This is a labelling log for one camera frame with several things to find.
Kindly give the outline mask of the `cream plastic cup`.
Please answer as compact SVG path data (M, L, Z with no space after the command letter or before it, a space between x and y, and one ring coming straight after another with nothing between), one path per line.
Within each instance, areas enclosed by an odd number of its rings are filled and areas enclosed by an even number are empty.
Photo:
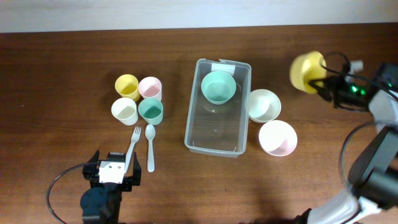
M117 120L126 126L132 126L138 120L136 103L130 98L117 99L112 104L111 113Z

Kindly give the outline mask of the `yellow plastic cup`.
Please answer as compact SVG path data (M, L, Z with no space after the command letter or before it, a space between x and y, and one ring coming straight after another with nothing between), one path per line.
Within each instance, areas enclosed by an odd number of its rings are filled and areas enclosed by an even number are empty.
M124 98L138 101L141 97L138 87L138 79L131 74L124 74L117 78L114 84L115 90Z

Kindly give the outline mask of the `green plastic cup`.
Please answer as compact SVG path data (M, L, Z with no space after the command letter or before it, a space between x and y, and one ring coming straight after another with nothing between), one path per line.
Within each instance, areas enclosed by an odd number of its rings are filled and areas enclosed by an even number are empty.
M155 126L163 120L164 107L161 101L146 98L139 103L138 112L148 124Z

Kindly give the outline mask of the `white plastic fork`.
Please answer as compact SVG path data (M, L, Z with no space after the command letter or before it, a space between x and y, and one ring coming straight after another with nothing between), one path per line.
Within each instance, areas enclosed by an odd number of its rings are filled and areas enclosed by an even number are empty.
M141 136L141 128L136 126L134 128L133 134L131 136L131 143L130 143L129 148L126 153L124 173L126 173L129 170L129 165L130 165L131 158L132 158L132 155L134 152L134 146L139 141L140 136Z

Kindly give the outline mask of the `white plastic bowl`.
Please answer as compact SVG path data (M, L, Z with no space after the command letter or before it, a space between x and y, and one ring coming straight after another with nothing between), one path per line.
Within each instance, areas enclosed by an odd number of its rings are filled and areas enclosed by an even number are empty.
M249 95L249 118L256 123L266 123L276 119L281 109L279 97L270 90L258 89Z

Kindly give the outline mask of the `pink plastic cup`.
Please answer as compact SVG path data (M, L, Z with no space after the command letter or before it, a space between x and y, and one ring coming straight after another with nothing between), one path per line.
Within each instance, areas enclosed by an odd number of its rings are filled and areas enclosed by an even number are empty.
M162 83L156 77L145 77L139 82L138 90L143 98L162 100Z

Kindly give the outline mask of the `clear plastic container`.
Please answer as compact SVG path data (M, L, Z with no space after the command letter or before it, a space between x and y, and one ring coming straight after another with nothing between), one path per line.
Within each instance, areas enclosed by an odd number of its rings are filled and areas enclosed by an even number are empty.
M208 101L201 89L203 79L215 71L228 73L236 83L233 97L221 105ZM199 59L193 77L184 139L189 151L233 158L243 154L248 136L250 92L250 64L225 59Z

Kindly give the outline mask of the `pink plastic bowl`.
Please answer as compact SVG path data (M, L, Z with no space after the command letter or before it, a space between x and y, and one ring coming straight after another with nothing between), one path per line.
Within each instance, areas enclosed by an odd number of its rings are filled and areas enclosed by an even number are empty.
M295 129L280 120L265 123L259 130L258 139L264 152L277 157L293 153L298 143Z

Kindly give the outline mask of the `yellow plastic bowl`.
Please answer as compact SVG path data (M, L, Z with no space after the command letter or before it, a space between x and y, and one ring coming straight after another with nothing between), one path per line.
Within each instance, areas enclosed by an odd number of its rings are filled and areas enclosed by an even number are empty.
M326 66L323 55L318 51L312 51L299 55L290 66L290 82L298 90L309 94L316 94L317 91L308 83L310 80L326 77Z

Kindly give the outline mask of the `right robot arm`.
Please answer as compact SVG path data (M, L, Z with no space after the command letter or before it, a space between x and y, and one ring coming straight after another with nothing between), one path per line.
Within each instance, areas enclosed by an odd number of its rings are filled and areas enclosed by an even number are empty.
M348 81L350 63L340 71L327 67L324 56L297 57L290 66L290 82L298 90L316 93L335 108L369 111L374 95ZM236 158L248 144L248 124L261 123L259 144L272 156L287 156L297 146L297 135L271 116L280 108L251 90L251 66L231 60L199 59L195 67L184 144L189 151ZM342 174L344 191L322 207L310 208L295 223L355 223L362 217L397 205L397 172L389 167L397 155L397 123L379 122L381 130Z

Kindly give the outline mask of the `white plastic spoon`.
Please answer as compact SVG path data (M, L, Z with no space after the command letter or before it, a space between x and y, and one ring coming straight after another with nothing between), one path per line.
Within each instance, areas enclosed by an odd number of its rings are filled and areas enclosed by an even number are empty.
M147 170L149 172L155 171L155 159L153 150L153 140L155 138L155 128L153 125L148 124L145 131L146 138L148 140L148 152L147 152Z

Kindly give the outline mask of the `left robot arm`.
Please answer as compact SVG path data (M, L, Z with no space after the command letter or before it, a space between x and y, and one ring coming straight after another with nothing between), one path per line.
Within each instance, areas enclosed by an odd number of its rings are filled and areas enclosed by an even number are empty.
M134 185L141 183L141 168L136 167L133 175L124 177L119 183L101 183L99 160L100 152L96 151L83 166L82 174L85 180L90 182L88 189L80 199L80 207L83 210L82 220L84 224L115 224L119 222L119 211L122 202L122 193L130 192Z

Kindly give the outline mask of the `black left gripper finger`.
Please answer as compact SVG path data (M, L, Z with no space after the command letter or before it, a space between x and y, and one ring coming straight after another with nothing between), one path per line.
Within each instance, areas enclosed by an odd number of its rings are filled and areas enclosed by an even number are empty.
M137 154L134 153L133 172L132 172L132 185L133 186L140 186L141 174L142 174L142 169L139 164L139 161L137 160Z
M88 163L90 164L97 164L99 159L100 151L97 150L94 155L89 159Z

